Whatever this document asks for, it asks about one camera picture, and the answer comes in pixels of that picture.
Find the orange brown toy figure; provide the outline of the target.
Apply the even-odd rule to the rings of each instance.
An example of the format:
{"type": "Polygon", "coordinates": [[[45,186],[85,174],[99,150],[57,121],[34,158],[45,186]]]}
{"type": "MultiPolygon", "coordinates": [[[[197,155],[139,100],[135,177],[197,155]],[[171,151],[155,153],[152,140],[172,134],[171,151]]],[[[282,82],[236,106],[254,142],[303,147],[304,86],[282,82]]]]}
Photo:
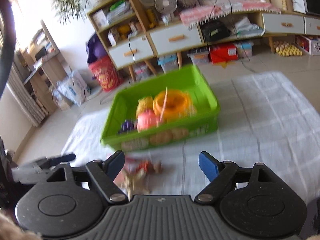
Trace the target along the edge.
{"type": "Polygon", "coordinates": [[[123,175],[123,180],[120,187],[126,191],[129,200],[136,194],[150,194],[150,190],[146,186],[146,178],[148,175],[160,174],[162,172],[162,163],[153,163],[149,160],[144,160],[139,163],[139,165],[131,171],[123,168],[121,174],[123,175]]]}

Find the pink toy piece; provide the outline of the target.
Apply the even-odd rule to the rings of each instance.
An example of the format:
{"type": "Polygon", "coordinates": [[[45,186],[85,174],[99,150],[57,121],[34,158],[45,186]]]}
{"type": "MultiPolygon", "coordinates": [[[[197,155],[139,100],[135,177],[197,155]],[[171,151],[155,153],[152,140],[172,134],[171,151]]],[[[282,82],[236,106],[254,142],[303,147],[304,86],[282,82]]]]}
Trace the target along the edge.
{"type": "Polygon", "coordinates": [[[143,113],[140,113],[137,116],[137,131],[145,131],[147,129],[158,127],[162,124],[162,120],[159,115],[156,115],[153,110],[147,110],[143,113]]]}

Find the grey checked table cloth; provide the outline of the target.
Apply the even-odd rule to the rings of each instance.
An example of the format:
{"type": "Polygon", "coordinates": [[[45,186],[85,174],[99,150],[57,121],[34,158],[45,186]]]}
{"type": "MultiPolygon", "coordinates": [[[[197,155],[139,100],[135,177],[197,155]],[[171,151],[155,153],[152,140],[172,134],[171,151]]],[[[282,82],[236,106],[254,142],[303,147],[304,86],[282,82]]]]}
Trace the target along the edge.
{"type": "Polygon", "coordinates": [[[212,88],[222,106],[217,131],[132,154],[162,162],[165,173],[147,181],[152,194],[195,197],[208,184],[198,165],[207,151],[241,167],[264,163],[305,202],[319,197],[319,114],[303,94],[277,72],[212,88]]]}

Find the toy corn cob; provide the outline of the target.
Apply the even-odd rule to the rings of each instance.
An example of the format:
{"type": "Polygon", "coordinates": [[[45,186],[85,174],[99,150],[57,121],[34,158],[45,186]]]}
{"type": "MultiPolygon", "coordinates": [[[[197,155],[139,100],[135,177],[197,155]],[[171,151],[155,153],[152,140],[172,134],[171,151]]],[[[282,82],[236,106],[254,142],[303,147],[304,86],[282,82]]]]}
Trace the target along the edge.
{"type": "Polygon", "coordinates": [[[153,110],[153,97],[151,96],[146,96],[138,100],[136,117],[138,117],[141,113],[144,113],[148,110],[153,110]]]}

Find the green plastic bin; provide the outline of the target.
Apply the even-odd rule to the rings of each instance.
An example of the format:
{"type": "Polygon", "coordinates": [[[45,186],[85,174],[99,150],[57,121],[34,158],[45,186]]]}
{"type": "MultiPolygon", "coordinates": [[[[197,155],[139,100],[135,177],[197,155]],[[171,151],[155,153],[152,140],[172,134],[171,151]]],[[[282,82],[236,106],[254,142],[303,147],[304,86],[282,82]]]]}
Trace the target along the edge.
{"type": "Polygon", "coordinates": [[[125,88],[114,97],[100,143],[132,152],[217,130],[219,102],[195,65],[125,88]]]}

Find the white paper shopping bag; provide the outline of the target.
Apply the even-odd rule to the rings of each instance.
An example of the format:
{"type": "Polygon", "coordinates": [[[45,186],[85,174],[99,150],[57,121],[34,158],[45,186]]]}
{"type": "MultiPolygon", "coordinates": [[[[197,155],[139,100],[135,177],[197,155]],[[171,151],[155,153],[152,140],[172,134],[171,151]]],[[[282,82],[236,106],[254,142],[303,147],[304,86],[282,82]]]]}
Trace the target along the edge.
{"type": "Polygon", "coordinates": [[[81,74],[74,70],[62,81],[57,81],[55,91],[80,107],[91,95],[89,85],[84,81],[81,74]]]}

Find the red snack bucket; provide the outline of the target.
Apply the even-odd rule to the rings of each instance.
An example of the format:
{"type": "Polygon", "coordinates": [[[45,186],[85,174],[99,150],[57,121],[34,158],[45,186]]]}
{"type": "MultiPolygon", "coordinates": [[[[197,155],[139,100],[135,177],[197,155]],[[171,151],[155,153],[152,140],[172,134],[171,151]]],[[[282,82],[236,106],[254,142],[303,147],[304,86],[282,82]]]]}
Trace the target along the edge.
{"type": "Polygon", "coordinates": [[[123,78],[116,70],[108,55],[88,66],[105,92],[110,92],[123,83],[123,78]]]}

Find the clear storage box black lid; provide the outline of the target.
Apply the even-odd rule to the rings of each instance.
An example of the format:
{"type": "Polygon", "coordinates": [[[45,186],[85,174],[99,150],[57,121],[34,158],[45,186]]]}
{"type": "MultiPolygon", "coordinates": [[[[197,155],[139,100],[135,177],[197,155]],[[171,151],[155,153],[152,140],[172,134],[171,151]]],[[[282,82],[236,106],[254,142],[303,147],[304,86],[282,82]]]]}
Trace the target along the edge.
{"type": "Polygon", "coordinates": [[[201,48],[194,48],[187,52],[187,56],[191,59],[194,65],[200,66],[203,64],[209,63],[209,48],[208,47],[201,47],[201,48]]]}

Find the red cardboard box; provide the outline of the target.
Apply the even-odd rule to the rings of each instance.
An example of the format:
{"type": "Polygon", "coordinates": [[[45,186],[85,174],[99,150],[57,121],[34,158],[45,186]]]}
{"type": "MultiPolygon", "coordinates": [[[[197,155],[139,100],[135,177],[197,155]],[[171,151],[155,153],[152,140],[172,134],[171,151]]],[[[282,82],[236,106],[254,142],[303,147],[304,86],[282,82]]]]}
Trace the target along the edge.
{"type": "Polygon", "coordinates": [[[209,55],[213,64],[238,60],[236,46],[232,43],[222,43],[211,46],[209,55]]]}

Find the wooden side desk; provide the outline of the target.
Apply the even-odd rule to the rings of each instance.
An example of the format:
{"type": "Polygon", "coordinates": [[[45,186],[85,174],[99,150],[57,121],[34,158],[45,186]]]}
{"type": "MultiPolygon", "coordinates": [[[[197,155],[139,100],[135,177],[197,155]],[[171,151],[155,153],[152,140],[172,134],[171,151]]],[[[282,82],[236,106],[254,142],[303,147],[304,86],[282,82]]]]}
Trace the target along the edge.
{"type": "Polygon", "coordinates": [[[43,21],[25,49],[19,49],[9,75],[8,88],[33,126],[39,126],[58,108],[71,102],[57,91],[67,76],[68,64],[43,21]]]}

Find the yellow egg tray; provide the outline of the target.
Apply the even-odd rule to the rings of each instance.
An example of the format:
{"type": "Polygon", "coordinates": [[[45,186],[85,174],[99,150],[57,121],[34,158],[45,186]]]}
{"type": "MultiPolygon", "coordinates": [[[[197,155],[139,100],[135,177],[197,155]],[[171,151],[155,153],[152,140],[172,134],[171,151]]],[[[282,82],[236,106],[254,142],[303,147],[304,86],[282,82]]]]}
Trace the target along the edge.
{"type": "Polygon", "coordinates": [[[285,41],[276,41],[273,43],[274,49],[279,56],[302,56],[303,52],[294,44],[285,41]]]}

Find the black bag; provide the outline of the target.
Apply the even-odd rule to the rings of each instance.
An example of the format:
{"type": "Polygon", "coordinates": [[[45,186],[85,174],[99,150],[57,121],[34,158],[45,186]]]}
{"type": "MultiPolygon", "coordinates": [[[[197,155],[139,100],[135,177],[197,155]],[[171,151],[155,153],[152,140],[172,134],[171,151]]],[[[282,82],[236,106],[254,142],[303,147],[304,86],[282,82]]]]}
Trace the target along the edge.
{"type": "Polygon", "coordinates": [[[204,42],[215,42],[222,40],[230,36],[231,31],[226,27],[226,25],[219,21],[214,20],[205,23],[200,27],[204,42]]]}

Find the wooden shelf cabinet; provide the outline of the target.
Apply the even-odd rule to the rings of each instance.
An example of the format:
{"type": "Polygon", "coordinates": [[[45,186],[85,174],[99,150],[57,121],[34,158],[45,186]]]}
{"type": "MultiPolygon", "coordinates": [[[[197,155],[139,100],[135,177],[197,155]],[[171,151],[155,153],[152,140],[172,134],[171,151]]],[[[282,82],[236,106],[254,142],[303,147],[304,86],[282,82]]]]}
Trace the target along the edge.
{"type": "Polygon", "coordinates": [[[136,81],[134,66],[143,63],[157,74],[150,62],[156,56],[147,33],[150,22],[139,0],[104,0],[87,17],[117,70],[126,68],[136,81]]]}

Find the white colourful toy box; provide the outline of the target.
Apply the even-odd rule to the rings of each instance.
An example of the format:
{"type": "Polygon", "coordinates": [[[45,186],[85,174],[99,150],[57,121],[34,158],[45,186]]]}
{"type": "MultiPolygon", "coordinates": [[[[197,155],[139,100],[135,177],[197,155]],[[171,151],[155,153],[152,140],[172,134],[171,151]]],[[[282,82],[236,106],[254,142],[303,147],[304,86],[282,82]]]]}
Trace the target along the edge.
{"type": "Polygon", "coordinates": [[[319,56],[320,54],[319,36],[296,35],[295,43],[300,49],[311,56],[319,56]]]}

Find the small white desk fan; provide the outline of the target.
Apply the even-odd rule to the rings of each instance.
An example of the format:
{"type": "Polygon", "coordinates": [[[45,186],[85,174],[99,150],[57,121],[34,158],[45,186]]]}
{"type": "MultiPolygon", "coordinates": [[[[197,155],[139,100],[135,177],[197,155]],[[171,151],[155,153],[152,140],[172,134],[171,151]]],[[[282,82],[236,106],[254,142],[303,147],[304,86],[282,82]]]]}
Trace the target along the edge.
{"type": "Polygon", "coordinates": [[[161,14],[162,21],[168,25],[172,18],[172,14],[177,9],[177,0],[155,0],[155,8],[161,14]]]}

